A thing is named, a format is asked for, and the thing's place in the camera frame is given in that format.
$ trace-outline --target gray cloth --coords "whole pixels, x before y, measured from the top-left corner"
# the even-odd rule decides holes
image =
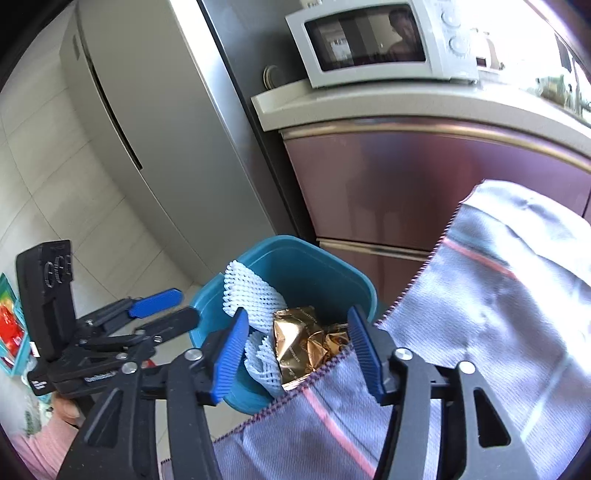
[[[381,327],[427,362],[474,362],[505,406],[541,480],[555,480],[591,429],[591,227],[521,186],[486,181]],[[225,479],[366,480],[390,407],[342,354],[219,439]],[[433,401],[425,478],[435,478]]]

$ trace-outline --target microwave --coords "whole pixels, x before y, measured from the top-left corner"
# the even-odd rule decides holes
[[[454,0],[325,0],[286,18],[312,87],[478,80]]]

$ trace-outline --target gold metal trim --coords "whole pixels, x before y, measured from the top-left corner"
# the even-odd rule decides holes
[[[567,147],[554,145],[549,140],[537,138],[531,134],[510,131],[489,125],[468,124],[467,122],[446,122],[436,119],[421,119],[413,121],[371,121],[344,120],[324,122],[321,124],[305,125],[287,128],[281,131],[283,140],[293,140],[304,137],[319,137],[322,135],[361,133],[361,132],[419,132],[454,137],[477,138],[479,140],[498,142],[549,155],[560,161],[591,173],[591,161],[584,156],[571,152]]]
[[[413,250],[411,248],[390,247],[388,245],[374,245],[363,242],[352,242],[348,240],[333,240],[330,238],[317,238],[321,248],[333,248],[361,254],[379,255],[380,257],[399,258],[423,263],[430,252],[424,250]]]

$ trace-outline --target pink sleeve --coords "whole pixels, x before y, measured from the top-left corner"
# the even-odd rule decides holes
[[[36,435],[12,437],[15,450],[37,480],[55,480],[78,430],[57,416]]]

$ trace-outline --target microwave window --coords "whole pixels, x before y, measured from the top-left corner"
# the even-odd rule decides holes
[[[340,12],[307,22],[306,30],[324,72],[374,63],[425,61],[409,5]]]

